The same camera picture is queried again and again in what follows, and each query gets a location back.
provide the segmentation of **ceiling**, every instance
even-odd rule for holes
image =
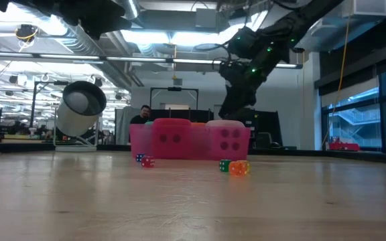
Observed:
[[[145,56],[159,58],[186,58],[199,60],[213,60],[218,57],[225,57],[227,53],[222,49],[199,52],[194,49],[198,44],[221,44],[230,39],[238,28],[244,23],[230,23],[229,16],[234,9],[247,6],[246,0],[208,0],[208,1],[187,1],[187,0],[114,0],[117,3],[136,7],[133,14],[133,28],[131,30],[115,31],[101,36],[99,41],[91,40],[82,29],[66,25],[61,19],[51,16],[47,17],[42,13],[26,9],[21,5],[10,3],[6,13],[0,12],[0,52],[41,53],[41,54],[76,54],[88,56]],[[303,5],[309,0],[283,0],[284,3],[297,3]],[[267,27],[288,11],[272,5],[268,0],[251,0],[249,15],[251,21],[247,26],[253,30]],[[369,21],[358,20],[354,26],[369,23]],[[333,48],[329,47],[329,39],[342,39],[346,21],[343,18],[335,17],[329,13],[325,19],[330,19],[326,26],[332,26],[333,31],[327,31],[328,35],[314,35],[310,32],[303,39],[304,46],[311,49]],[[376,24],[379,17],[372,18]],[[20,24],[31,24],[37,26],[39,31],[32,44],[24,45],[15,36],[15,29]],[[299,56],[291,53],[290,62],[299,64]],[[222,78],[210,66],[198,64],[140,64],[123,62],[104,62],[101,64],[87,62],[64,62],[64,63],[43,63],[43,62],[10,62],[0,60],[0,105],[4,108],[13,108],[22,103],[26,106],[27,113],[31,101],[31,90],[35,80],[41,80],[47,76],[50,80],[78,81],[86,80],[94,82],[95,78],[103,79],[101,87],[107,99],[109,107],[104,116],[108,121],[113,121],[113,109],[123,108],[129,104],[130,89],[143,86],[168,87],[172,85],[172,76],[175,75],[184,80],[189,87],[201,86],[212,89],[216,85],[224,84]],[[9,78],[12,75],[21,75],[26,79],[25,83],[11,84]],[[6,96],[7,90],[13,90],[13,96]],[[61,87],[47,85],[37,99],[44,104],[57,102],[54,98],[55,92],[60,92]],[[124,99],[115,100],[115,93],[123,92]],[[47,117],[52,117],[52,110]]]

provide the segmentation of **white cylinder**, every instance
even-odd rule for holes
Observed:
[[[70,137],[78,137],[93,126],[107,105],[104,92],[87,81],[67,85],[58,109],[56,126]]]

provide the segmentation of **blue die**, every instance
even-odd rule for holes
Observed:
[[[136,161],[141,162],[141,159],[145,156],[145,154],[137,154]]]

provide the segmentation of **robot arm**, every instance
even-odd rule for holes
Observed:
[[[222,62],[220,75],[227,80],[227,95],[218,115],[236,119],[241,109],[256,103],[255,94],[276,65],[290,61],[290,49],[306,35],[309,28],[343,0],[311,0],[288,13],[275,24],[256,32],[240,29],[229,40],[227,50],[249,63]]]

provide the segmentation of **orange die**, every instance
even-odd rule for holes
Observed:
[[[237,162],[241,163],[241,165],[243,166],[243,169],[245,170],[245,174],[248,174],[249,170],[251,169],[250,165],[249,165],[249,161],[241,160],[241,161],[237,161]]]
[[[231,175],[236,175],[236,176],[244,175],[245,169],[243,167],[243,164],[237,161],[232,161],[229,164],[229,173]]]

